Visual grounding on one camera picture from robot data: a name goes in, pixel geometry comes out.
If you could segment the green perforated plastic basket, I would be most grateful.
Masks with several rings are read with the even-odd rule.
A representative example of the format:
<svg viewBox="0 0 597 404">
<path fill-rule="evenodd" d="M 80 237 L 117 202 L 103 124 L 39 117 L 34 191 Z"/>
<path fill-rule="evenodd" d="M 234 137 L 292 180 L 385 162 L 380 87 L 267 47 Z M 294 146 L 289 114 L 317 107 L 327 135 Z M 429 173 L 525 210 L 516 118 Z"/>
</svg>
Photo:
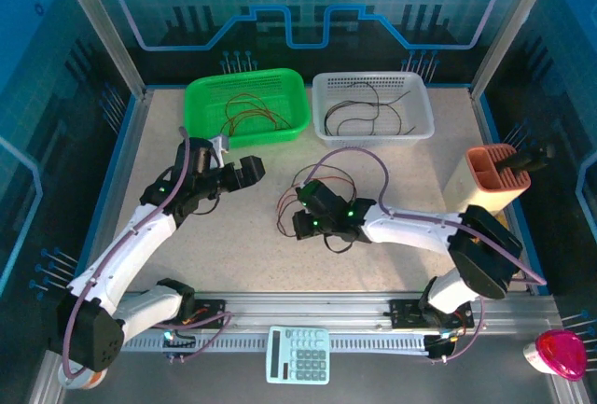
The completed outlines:
<svg viewBox="0 0 597 404">
<path fill-rule="evenodd" d="M 292 141 L 310 119 L 303 79 L 287 68 L 204 77 L 185 92 L 189 135 L 225 134 L 232 148 Z"/>
</svg>

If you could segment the white perforated plastic basket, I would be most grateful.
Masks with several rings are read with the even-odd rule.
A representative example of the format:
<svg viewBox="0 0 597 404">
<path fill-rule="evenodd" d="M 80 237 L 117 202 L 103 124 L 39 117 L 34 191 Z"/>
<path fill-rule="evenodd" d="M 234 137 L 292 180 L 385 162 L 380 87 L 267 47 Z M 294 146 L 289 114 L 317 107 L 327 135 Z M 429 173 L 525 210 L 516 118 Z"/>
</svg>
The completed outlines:
<svg viewBox="0 0 597 404">
<path fill-rule="evenodd" d="M 330 148 L 414 146 L 435 133 L 427 88 L 412 72 L 319 74 L 312 81 L 312 119 Z"/>
</svg>

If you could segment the light blue calculator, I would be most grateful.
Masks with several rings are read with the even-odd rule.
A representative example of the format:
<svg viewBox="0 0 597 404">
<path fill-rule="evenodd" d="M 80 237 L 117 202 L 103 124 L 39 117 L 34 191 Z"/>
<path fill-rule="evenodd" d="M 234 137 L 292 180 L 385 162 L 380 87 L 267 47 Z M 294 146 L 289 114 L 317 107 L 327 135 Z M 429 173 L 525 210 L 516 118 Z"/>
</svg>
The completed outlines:
<svg viewBox="0 0 597 404">
<path fill-rule="evenodd" d="M 266 348 L 267 383 L 329 383 L 331 346 L 327 329 L 272 326 Z"/>
</svg>

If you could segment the white cup with pink lid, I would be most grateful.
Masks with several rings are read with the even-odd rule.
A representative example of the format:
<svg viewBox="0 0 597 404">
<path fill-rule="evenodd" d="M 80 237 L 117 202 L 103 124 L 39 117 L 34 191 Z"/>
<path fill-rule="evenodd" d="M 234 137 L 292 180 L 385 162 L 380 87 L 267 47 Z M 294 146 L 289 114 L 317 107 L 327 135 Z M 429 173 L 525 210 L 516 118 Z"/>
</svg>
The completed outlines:
<svg viewBox="0 0 597 404">
<path fill-rule="evenodd" d="M 546 331 L 528 343 L 522 352 L 537 371 L 572 382 L 581 380 L 588 366 L 584 342 L 569 330 Z"/>
</svg>

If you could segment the aluminium side rail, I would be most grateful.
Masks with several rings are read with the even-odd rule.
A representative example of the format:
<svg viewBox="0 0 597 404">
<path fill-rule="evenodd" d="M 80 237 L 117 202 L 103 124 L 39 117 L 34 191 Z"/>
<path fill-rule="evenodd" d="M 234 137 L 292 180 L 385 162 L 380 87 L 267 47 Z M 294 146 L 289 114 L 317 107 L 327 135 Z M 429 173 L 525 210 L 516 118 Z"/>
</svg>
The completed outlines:
<svg viewBox="0 0 597 404">
<path fill-rule="evenodd" d="M 77 273 L 83 272 L 99 257 L 113 239 L 153 94 L 154 91 L 149 89 L 143 99 L 132 98 L 127 107 L 90 228 L 78 257 Z M 56 376 L 60 361 L 58 355 L 45 352 L 26 404 L 62 404 L 64 391 Z"/>
</svg>

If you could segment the aluminium extrusion rail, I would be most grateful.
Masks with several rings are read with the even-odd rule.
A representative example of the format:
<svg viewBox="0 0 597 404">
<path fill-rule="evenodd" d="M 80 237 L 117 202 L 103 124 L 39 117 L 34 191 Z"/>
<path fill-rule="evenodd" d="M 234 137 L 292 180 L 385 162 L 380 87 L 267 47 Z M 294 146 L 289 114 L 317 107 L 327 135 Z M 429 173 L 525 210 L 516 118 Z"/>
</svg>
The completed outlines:
<svg viewBox="0 0 597 404">
<path fill-rule="evenodd" d="M 326 327 L 332 333 L 392 331 L 385 315 L 391 300 L 418 300 L 419 292 L 199 292 L 199 300 L 224 300 L 232 329 L 257 333 L 273 325 Z M 472 304 L 482 335 L 531 334 L 561 328 L 554 298 L 511 292 L 503 300 Z"/>
</svg>

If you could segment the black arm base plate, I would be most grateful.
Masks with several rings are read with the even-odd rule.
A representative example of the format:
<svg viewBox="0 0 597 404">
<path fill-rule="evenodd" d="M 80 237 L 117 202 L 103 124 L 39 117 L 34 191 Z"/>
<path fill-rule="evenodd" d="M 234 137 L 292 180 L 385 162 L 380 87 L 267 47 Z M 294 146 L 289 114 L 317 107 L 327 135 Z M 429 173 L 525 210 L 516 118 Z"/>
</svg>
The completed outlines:
<svg viewBox="0 0 597 404">
<path fill-rule="evenodd" d="M 466 329 L 475 326 L 471 303 L 459 306 L 453 313 L 442 313 L 430 306 L 423 307 L 418 300 L 389 300 L 392 329 L 443 328 Z"/>
<path fill-rule="evenodd" d="M 153 328 L 177 330 L 182 327 L 220 329 L 226 321 L 226 317 L 223 315 L 225 311 L 226 302 L 224 300 L 195 299 L 193 308 L 190 311 L 184 311 L 182 317 L 177 316 L 174 319 L 160 322 Z"/>
</svg>

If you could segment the aluminium frame post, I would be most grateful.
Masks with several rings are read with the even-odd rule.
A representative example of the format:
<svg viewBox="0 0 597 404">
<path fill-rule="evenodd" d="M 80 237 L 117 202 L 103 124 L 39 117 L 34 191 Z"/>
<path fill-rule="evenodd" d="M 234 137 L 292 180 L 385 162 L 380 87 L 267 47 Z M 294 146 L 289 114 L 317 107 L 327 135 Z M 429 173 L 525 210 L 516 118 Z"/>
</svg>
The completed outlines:
<svg viewBox="0 0 597 404">
<path fill-rule="evenodd" d="M 112 62 L 118 69 L 131 94 L 137 100 L 146 96 L 146 84 L 142 80 L 130 53 L 120 38 L 115 24 L 109 17 L 101 0 L 77 0 L 95 33 L 100 38 Z"/>
<path fill-rule="evenodd" d="M 505 16 L 495 39 L 485 54 L 479 70 L 471 83 L 470 96 L 473 101 L 479 100 L 481 94 L 485 92 L 522 25 L 527 21 L 536 1 L 513 0 L 511 8 Z"/>
</svg>

